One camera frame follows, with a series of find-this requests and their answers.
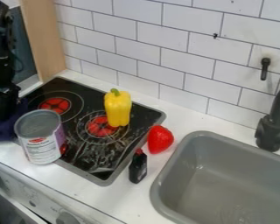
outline yellow bell pepper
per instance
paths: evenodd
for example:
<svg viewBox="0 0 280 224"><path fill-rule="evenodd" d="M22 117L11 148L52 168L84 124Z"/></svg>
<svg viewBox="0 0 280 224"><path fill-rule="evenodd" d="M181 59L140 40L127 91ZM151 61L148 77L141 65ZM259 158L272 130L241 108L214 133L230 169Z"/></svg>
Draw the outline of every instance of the yellow bell pepper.
<svg viewBox="0 0 280 224"><path fill-rule="evenodd" d="M112 88L110 93L105 94L108 124L112 127L128 125L130 122L131 106L132 102L128 92Z"/></svg>

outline sink rim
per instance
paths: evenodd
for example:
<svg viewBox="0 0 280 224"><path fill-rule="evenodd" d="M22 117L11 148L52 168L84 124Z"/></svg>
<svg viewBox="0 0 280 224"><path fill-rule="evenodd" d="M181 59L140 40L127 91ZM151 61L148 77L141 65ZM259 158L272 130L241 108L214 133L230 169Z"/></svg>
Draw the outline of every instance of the sink rim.
<svg viewBox="0 0 280 224"><path fill-rule="evenodd" d="M177 158L179 158L179 155L183 152L183 149L185 148L186 144L191 141L191 139L194 139L196 137L211 137L215 138L217 140L222 141L223 143L233 143L237 145L238 147L241 147L244 151L248 151L250 153L259 155L261 157L266 157L269 159L276 160L278 163L280 163L280 155L277 155L275 153L262 150L259 148L256 148L253 145L249 145L243 142L239 142L237 140L234 140L232 138L222 136L216 133L213 133L211 131L205 131L205 130L199 130L192 133L189 133L186 135L182 141L179 143L177 149L173 152L171 157L169 158L168 162L164 165L161 172L157 175L154 182L152 183L150 187L150 202L153 205L153 207L165 218L174 221L175 223L191 223L191 224L199 224L197 221L192 220L191 218L188 218L184 216L183 214L177 213L174 210L170 209L168 206L166 206L163 201L161 200L161 197L159 196L160 188L162 187L162 183L165 180L165 178L168 176L169 171L175 164Z"/></svg>

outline can lid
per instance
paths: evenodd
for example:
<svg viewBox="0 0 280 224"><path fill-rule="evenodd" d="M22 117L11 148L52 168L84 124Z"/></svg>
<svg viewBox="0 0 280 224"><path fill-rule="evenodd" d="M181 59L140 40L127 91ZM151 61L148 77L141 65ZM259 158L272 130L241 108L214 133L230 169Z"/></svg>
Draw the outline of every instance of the can lid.
<svg viewBox="0 0 280 224"><path fill-rule="evenodd" d="M37 109L22 115L14 125L20 137L47 137L60 125L60 115L48 109Z"/></svg>

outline cooktop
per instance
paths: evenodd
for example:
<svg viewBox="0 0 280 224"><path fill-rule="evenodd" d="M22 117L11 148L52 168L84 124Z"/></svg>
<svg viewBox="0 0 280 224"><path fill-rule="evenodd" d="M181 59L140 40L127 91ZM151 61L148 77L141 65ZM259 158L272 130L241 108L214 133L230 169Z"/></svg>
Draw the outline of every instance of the cooktop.
<svg viewBox="0 0 280 224"><path fill-rule="evenodd" d="M133 102L129 125L113 128L104 111L104 95L55 78L25 96L29 110L52 109L61 116L67 148L55 163L100 186L116 179L146 142L150 127L165 119L165 113Z"/></svg>

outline gray sink basin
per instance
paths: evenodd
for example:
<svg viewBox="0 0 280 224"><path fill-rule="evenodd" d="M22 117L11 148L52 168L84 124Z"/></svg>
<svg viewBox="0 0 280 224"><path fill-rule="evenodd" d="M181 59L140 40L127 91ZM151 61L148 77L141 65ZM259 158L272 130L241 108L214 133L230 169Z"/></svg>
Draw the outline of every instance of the gray sink basin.
<svg viewBox="0 0 280 224"><path fill-rule="evenodd" d="M176 223L280 224L280 156L194 132L157 176L150 199Z"/></svg>

